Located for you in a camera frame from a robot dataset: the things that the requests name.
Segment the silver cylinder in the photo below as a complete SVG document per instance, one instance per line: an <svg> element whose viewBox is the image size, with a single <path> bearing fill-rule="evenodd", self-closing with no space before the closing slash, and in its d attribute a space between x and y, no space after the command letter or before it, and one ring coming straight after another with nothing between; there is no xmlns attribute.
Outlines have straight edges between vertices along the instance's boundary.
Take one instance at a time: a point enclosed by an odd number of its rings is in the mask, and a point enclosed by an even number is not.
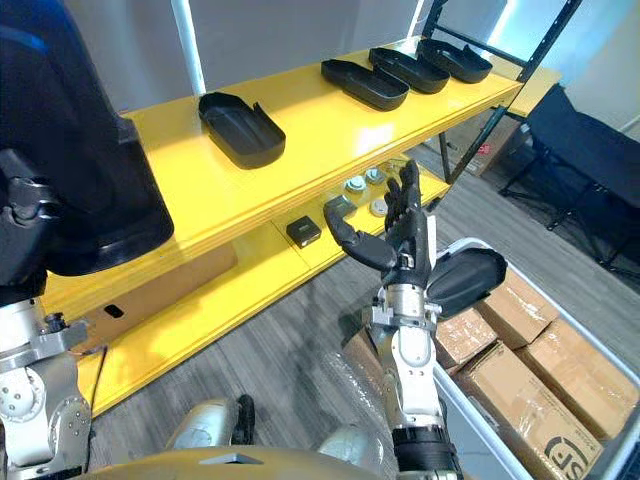
<svg viewBox="0 0 640 480"><path fill-rule="evenodd" d="M0 308L0 353L25 345L39 335L43 317L37 298Z"/></svg>
<svg viewBox="0 0 640 480"><path fill-rule="evenodd" d="M424 319L424 289L401 283L387 287L387 305L393 315Z"/></svg>

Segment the small black box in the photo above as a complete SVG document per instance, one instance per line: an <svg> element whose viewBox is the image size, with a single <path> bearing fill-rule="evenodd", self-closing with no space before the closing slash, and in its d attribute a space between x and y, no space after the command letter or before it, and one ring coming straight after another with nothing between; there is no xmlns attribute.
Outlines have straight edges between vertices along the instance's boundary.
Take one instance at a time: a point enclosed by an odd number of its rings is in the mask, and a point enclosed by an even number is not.
<svg viewBox="0 0 640 480"><path fill-rule="evenodd" d="M358 207L344 195L329 200L325 205L340 215L342 218L348 218L358 210Z"/></svg>
<svg viewBox="0 0 640 480"><path fill-rule="evenodd" d="M321 233L320 228L306 215L287 225L287 235L299 248L304 248L319 239Z"/></svg>

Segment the cardboard box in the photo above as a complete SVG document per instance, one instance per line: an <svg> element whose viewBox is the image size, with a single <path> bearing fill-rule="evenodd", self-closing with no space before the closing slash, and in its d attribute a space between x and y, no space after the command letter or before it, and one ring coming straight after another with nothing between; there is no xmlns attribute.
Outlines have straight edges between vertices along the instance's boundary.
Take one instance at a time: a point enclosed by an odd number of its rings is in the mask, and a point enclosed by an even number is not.
<svg viewBox="0 0 640 480"><path fill-rule="evenodd" d="M354 373L382 397L384 370L366 329L351 337L342 351Z"/></svg>
<svg viewBox="0 0 640 480"><path fill-rule="evenodd" d="M636 387L565 321L516 353L598 440L618 435L638 403Z"/></svg>
<svg viewBox="0 0 640 480"><path fill-rule="evenodd" d="M555 395L504 344L455 377L492 420L534 478L580 480L602 447Z"/></svg>
<svg viewBox="0 0 640 480"><path fill-rule="evenodd" d="M513 270L502 285L475 305L482 318L511 350L533 342L559 312Z"/></svg>
<svg viewBox="0 0 640 480"><path fill-rule="evenodd" d="M496 332L480 314L470 308L449 320L438 323L436 358L452 374L496 341Z"/></svg>
<svg viewBox="0 0 640 480"><path fill-rule="evenodd" d="M487 110L447 130L449 160L457 163L462 158L469 145L482 131L491 114L493 114L493 110ZM467 170L480 176L499 158L524 143L526 136L520 133L520 125L521 122L511 117L502 117L489 138L480 146L478 153L469 162ZM434 142L434 145L438 145L437 138L434 139Z"/></svg>
<svg viewBox="0 0 640 480"><path fill-rule="evenodd" d="M83 316L89 338L74 352L86 352L105 345L198 287L213 280L238 263L228 243L181 265L144 285L114 298Z"/></svg>

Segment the black tube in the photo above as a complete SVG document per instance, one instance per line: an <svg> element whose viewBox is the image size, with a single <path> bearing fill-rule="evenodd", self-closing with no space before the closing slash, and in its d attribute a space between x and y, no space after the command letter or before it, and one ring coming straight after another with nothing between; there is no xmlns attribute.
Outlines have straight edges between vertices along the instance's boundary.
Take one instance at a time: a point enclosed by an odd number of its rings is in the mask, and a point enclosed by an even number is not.
<svg viewBox="0 0 640 480"><path fill-rule="evenodd" d="M400 428L392 435L400 472L452 472L463 480L456 447L446 429L437 425Z"/></svg>

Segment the metal joint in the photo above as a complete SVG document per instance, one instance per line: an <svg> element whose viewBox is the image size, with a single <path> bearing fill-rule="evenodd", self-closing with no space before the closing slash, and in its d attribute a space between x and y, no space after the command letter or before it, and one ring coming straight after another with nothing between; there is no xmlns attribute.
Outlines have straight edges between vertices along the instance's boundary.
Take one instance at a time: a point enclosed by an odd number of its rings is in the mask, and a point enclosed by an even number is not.
<svg viewBox="0 0 640 480"><path fill-rule="evenodd" d="M9 180L9 204L13 220L19 224L28 224L38 218L47 219L44 211L47 205L58 205L58 200L49 185L38 183L30 178L14 177Z"/></svg>
<svg viewBox="0 0 640 480"><path fill-rule="evenodd" d="M87 340L84 323L74 323L59 332L38 335L21 347L0 354L0 373L26 367L32 363L66 352Z"/></svg>

